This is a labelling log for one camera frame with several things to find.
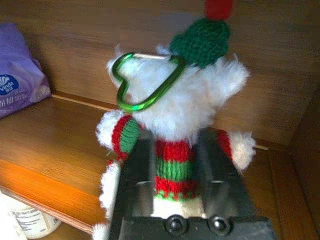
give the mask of screw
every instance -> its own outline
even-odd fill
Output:
[[[220,237],[228,235],[230,232],[229,222],[220,216],[212,216],[208,219],[208,226],[212,232]]]
[[[165,221],[165,229],[173,236],[180,236],[187,230],[187,220],[180,215],[172,215]]]

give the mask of knit hat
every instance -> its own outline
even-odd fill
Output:
[[[226,54],[229,35],[229,27],[224,21],[202,18],[173,38],[170,51],[190,65],[205,68]]]

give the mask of wooden shelf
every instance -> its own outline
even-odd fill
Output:
[[[1,119],[1,190],[91,233],[92,225],[105,221],[99,203],[100,178],[106,160],[115,157],[107,156],[107,150],[95,136],[104,112],[95,104],[51,97]],[[260,146],[245,172],[244,182],[258,214],[272,220],[280,240],[316,239],[286,148],[262,140],[257,142]],[[294,178],[294,192],[282,175]],[[60,231],[67,232],[68,228],[71,227],[63,225]],[[292,236],[290,229],[298,232],[300,229],[298,237]],[[48,236],[48,240],[55,239],[53,236]]]
[[[41,240],[90,240],[91,236],[75,227],[66,223],[61,225],[48,236],[42,237]]]
[[[90,233],[104,221],[98,197],[107,151],[95,137],[103,113],[52,97],[1,119],[2,189]]]

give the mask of red pompom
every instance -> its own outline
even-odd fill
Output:
[[[205,0],[205,16],[215,21],[226,20],[232,12],[232,1],[233,0]]]

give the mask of knit sweater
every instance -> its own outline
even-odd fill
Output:
[[[131,115],[123,116],[112,133],[113,150],[121,164],[134,148],[141,126]],[[213,132],[226,156],[231,159],[228,135],[225,131]],[[194,152],[186,140],[156,141],[156,196],[172,201],[192,199],[198,195],[198,183],[194,176]]]

